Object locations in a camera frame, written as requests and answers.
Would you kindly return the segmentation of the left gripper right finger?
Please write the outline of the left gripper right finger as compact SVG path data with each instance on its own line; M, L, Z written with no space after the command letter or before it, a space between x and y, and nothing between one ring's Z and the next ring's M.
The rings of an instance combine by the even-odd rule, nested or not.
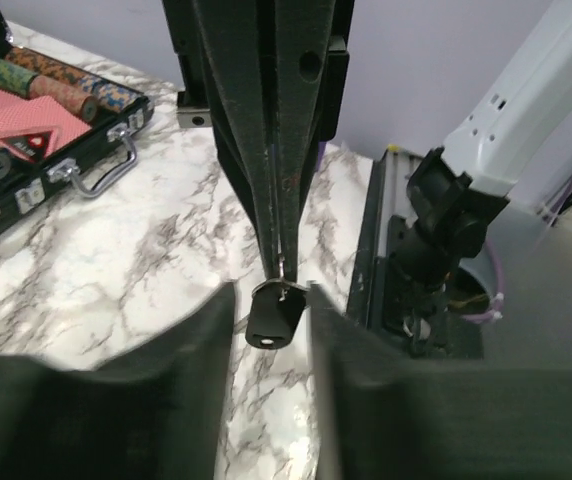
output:
M308 293L321 479L572 479L572 368L410 360Z

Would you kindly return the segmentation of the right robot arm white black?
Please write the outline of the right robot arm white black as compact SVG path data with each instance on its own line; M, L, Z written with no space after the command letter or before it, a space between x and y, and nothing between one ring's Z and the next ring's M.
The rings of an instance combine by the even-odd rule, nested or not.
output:
M288 345L306 305L299 223L320 145L337 129L350 1L168 1L185 118L206 108L218 161L253 228L265 281L247 342ZM476 256L522 171L572 111L572 1L551 5L469 118L430 150L406 192L417 218L393 218L383 327L425 355L445 327L444 287Z

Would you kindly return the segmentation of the key with black tag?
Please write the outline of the key with black tag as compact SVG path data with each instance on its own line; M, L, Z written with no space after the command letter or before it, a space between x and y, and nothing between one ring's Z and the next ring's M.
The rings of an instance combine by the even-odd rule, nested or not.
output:
M245 330L246 342L257 349L278 350L288 346L307 306L308 289L285 277L285 260L278 257L279 275L252 291Z

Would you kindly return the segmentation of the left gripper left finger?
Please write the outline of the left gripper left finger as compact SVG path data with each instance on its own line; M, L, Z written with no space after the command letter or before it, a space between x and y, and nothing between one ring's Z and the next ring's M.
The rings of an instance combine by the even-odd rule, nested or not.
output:
M235 288L92 370L0 355L0 479L210 479Z

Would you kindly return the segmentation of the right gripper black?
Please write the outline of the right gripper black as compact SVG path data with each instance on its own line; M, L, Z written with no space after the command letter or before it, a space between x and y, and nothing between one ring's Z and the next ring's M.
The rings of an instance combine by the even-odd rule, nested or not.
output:
M275 143L283 274L298 270L300 217L319 145L337 131L352 1L166 1L184 89L183 128L212 127L218 160L278 274L268 143Z

